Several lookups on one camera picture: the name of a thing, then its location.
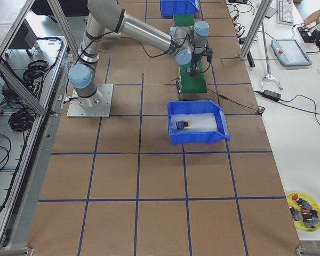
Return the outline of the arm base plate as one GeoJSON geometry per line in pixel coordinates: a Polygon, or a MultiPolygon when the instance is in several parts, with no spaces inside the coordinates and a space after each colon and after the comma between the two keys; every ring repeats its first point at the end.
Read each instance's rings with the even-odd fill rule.
{"type": "Polygon", "coordinates": [[[96,84],[97,91],[90,98],[81,98],[73,90],[72,100],[68,107],[69,118],[94,118],[110,116],[111,100],[113,96],[113,84],[96,84]]]}

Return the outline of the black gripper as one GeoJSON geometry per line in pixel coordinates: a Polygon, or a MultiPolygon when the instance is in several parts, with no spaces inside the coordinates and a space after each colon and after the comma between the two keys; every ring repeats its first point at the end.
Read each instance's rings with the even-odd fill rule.
{"type": "MultiPolygon", "coordinates": [[[[204,53],[195,53],[193,52],[192,55],[191,55],[191,67],[190,67],[190,72],[189,72],[189,75],[194,75],[194,69],[193,67],[196,67],[197,66],[197,63],[201,60],[202,56],[204,55],[204,53]]],[[[197,66],[196,68],[196,71],[197,71],[197,74],[200,74],[200,68],[197,66]]]]}

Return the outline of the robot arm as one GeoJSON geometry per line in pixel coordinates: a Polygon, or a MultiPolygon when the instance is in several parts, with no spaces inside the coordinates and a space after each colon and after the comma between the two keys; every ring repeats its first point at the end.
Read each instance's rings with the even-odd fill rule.
{"type": "Polygon", "coordinates": [[[210,26],[205,21],[197,21],[192,26],[172,27],[170,32],[155,27],[128,14],[117,1],[88,1],[90,12],[86,25],[81,51],[78,54],[79,64],[69,71],[69,81],[77,93],[77,102],[83,109],[91,109],[103,103],[105,94],[94,82],[94,68],[99,60],[101,39],[110,33],[126,33],[139,41],[147,43],[164,54],[174,56],[179,65],[190,65],[186,71],[188,77],[201,74],[198,63],[202,57],[211,60],[213,50],[207,44],[210,26]]]}

